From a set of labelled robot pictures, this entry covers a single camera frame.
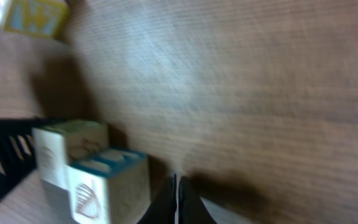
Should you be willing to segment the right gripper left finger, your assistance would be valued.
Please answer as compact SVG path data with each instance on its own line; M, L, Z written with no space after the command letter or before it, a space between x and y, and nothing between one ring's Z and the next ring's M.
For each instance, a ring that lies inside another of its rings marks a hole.
M167 177L137 224L174 224L177 210L177 175Z

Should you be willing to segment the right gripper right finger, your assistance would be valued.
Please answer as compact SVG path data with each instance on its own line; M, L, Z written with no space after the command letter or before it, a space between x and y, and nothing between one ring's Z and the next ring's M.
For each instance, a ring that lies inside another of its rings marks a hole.
M191 186L190 179L182 176L178 189L179 224L217 224L209 214L200 196Z

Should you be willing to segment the wooden block blue H side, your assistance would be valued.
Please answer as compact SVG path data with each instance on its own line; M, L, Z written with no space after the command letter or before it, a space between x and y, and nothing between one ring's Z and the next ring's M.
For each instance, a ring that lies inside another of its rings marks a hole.
M150 205L147 154L110 148L72 162L68 186L74 221L135 223Z

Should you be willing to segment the wooden block red pattern top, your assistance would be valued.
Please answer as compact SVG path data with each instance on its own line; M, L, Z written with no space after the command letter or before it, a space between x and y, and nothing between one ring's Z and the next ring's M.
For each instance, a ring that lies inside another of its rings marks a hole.
M32 128L37 170L42 180L68 188L67 165L109 146L108 126L71 120Z

